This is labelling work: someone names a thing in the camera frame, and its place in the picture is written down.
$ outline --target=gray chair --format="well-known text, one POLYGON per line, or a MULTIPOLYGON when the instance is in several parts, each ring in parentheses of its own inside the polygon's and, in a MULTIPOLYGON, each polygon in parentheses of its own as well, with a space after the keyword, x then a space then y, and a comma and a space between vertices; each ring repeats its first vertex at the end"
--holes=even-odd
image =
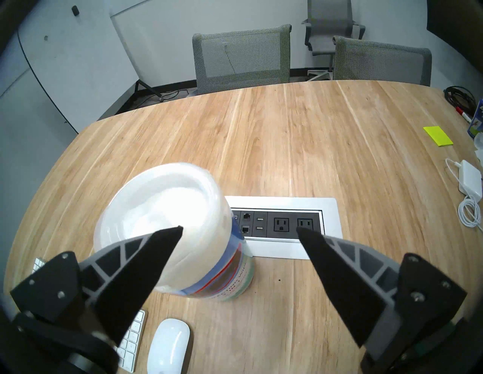
POLYGON ((334 79, 431 83, 431 51, 334 37, 334 79))
POLYGON ((193 35, 199 94, 287 83, 291 25, 193 35))
POLYGON ((305 45, 312 52, 312 56, 330 55, 329 70, 309 70, 309 75, 316 75, 309 81, 327 77, 331 79, 335 54, 332 37, 341 35, 350 38, 356 28, 358 38, 362 39, 366 27, 358 25, 352 19, 351 0, 308 0, 307 16, 302 22, 305 25, 305 45))

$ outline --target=computer mouse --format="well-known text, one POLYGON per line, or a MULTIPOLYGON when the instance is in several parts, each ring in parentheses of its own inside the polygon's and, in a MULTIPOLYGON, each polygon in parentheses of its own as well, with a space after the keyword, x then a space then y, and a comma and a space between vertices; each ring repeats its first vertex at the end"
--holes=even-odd
POLYGON ((149 347, 148 374, 180 374, 188 347, 189 327, 183 321, 162 321, 149 347))

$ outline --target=white keyboard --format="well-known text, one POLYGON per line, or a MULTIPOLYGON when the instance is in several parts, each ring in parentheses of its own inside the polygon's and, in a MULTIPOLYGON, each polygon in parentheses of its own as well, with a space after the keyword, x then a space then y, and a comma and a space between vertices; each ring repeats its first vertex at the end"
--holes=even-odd
MULTIPOLYGON (((32 274, 44 265, 44 260, 36 258, 32 274)), ((144 321, 146 321, 146 315, 147 312, 140 310, 129 327, 129 330, 126 331, 119 347, 114 347, 119 355, 119 367, 130 373, 134 372, 134 367, 136 365, 136 358, 138 356, 138 349, 141 342, 144 321)))
POLYGON ((39 270, 44 265, 45 265, 45 261, 41 260, 40 258, 37 257, 35 259, 34 264, 33 264, 32 274, 35 273, 37 270, 39 270))

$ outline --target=chair armrest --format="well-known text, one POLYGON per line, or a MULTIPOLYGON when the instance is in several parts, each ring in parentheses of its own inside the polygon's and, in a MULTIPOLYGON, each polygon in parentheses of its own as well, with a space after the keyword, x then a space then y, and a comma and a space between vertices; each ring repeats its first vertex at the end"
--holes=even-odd
POLYGON ((359 26, 359 40, 362 39, 364 36, 364 33, 366 32, 366 27, 364 25, 360 25, 358 23, 355 23, 355 21, 352 21, 353 26, 359 26))
POLYGON ((309 51, 311 51, 312 46, 310 45, 309 39, 310 39, 310 34, 312 32, 312 25, 311 23, 309 23, 308 19, 303 21, 302 24, 305 25, 305 45, 308 46, 309 51))

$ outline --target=yellow sticky note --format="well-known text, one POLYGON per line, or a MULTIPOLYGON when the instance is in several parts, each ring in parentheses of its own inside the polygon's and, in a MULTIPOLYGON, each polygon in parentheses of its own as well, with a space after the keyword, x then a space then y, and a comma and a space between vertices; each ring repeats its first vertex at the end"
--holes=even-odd
POLYGON ((428 126, 423 127, 423 129, 428 133, 429 136, 435 141, 438 147, 442 145, 452 145, 451 139, 446 135, 446 133, 439 126, 428 126))

